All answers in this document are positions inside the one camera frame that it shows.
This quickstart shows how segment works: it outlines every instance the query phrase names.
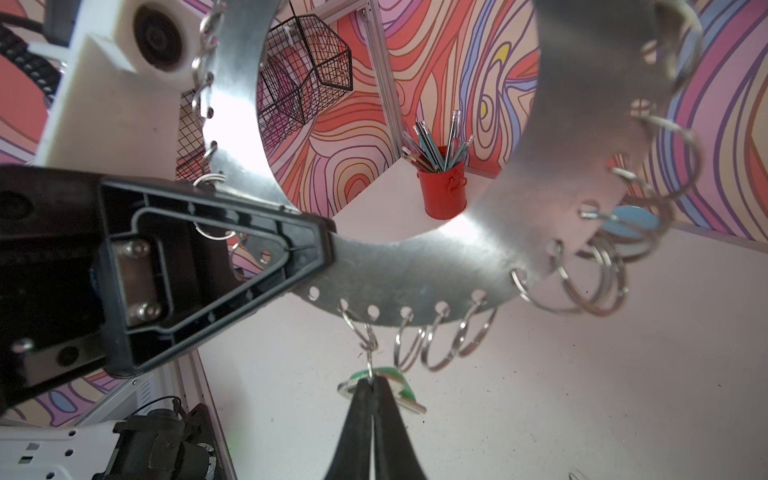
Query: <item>white table surface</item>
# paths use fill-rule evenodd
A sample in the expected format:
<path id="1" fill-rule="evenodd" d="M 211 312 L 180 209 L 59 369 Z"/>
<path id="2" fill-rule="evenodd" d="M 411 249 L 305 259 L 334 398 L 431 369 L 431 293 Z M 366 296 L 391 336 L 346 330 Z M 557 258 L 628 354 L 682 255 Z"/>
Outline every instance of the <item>white table surface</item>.
<path id="1" fill-rule="evenodd" d="M 489 181 L 469 176 L 470 200 Z M 334 220 L 379 242 L 439 224 L 401 161 Z M 596 282 L 588 262 L 568 266 Z M 429 411 L 402 416 L 430 479 L 768 478 L 768 255 L 672 230 L 629 276 L 608 319 L 516 299 L 470 357 L 414 366 Z M 565 302 L 554 277 L 533 291 Z M 395 330 L 376 334 L 374 363 L 390 366 Z M 342 319 L 289 294 L 200 347 L 239 480 L 324 477 L 349 406 L 336 385 L 365 368 L 357 343 Z"/>

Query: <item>screw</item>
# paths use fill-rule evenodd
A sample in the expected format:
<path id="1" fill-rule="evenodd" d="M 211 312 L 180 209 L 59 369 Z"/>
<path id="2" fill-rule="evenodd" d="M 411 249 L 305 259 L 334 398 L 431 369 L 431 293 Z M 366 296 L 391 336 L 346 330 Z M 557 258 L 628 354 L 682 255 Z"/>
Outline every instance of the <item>screw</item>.
<path id="1" fill-rule="evenodd" d="M 145 302 L 136 310 L 136 318 L 148 322 L 157 319 L 163 312 L 163 307 L 157 302 Z"/>
<path id="2" fill-rule="evenodd" d="M 118 251 L 120 252 L 120 255 L 125 255 L 126 257 L 142 258 L 149 255 L 150 250 L 152 250 L 152 248 L 146 240 L 137 238 L 121 244 Z"/>
<path id="3" fill-rule="evenodd" d="M 30 338 L 18 339 L 11 345 L 11 351 L 16 355 L 28 353 L 35 349 L 35 342 Z"/>

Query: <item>black wire basket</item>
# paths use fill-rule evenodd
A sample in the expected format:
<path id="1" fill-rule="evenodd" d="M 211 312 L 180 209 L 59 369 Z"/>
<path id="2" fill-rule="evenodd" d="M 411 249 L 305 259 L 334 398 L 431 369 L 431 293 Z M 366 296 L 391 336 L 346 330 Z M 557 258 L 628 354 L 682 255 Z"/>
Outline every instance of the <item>black wire basket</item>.
<path id="1" fill-rule="evenodd" d="M 176 180 L 194 182 L 198 177 L 210 173 L 210 167 L 203 162 L 205 145 L 203 132 L 200 131 L 192 112 L 194 90 L 181 94 L 179 103 L 179 133 L 176 157 Z"/>
<path id="2" fill-rule="evenodd" d="M 352 52 L 317 15 L 294 15 L 271 28 L 264 49 L 257 110 L 269 154 L 352 91 Z"/>

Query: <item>silver metal plate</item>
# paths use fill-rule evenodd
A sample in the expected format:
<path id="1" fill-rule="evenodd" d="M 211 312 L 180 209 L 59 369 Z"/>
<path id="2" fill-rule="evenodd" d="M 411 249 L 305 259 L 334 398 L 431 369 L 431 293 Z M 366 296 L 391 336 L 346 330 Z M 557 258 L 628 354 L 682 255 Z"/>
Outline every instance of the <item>silver metal plate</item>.
<path id="1" fill-rule="evenodd" d="M 291 205 L 276 182 L 258 135 L 256 88 L 259 55 L 279 0 L 227 0 L 211 61 L 208 96 L 215 115 L 206 122 L 206 145 L 218 143 L 213 171 L 227 189 L 245 197 Z M 624 195 L 607 172 L 615 154 L 635 165 L 651 134 L 630 116 L 637 99 L 666 111 L 673 80 L 661 62 L 649 65 L 649 41 L 667 45 L 648 0 L 534 0 L 541 49 L 535 103 L 525 133 L 505 169 L 485 194 L 442 227 L 407 240 L 370 244 L 333 235 L 335 263 L 294 293 L 338 314 L 339 299 L 363 321 L 376 305 L 377 325 L 398 326 L 404 306 L 412 326 L 432 323 L 445 301 L 449 320 L 487 293 L 481 310 L 518 295 L 513 268 L 533 282 L 553 271 L 546 245 L 559 238 L 567 256 L 589 240 L 597 221 L 579 218 L 585 200 L 603 211 Z M 319 295 L 310 300 L 310 287 Z"/>

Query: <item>red metal bucket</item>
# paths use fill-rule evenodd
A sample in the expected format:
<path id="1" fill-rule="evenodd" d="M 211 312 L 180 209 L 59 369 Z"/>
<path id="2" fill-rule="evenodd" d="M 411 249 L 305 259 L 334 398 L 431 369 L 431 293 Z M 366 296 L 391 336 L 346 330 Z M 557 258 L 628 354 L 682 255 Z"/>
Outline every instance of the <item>red metal bucket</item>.
<path id="1" fill-rule="evenodd" d="M 439 148 L 445 155 L 445 147 Z M 416 175 L 422 184 L 424 210 L 427 215 L 437 220 L 448 220 L 460 214 L 467 206 L 464 176 L 464 162 L 459 163 L 447 172 L 427 174 L 417 171 Z"/>

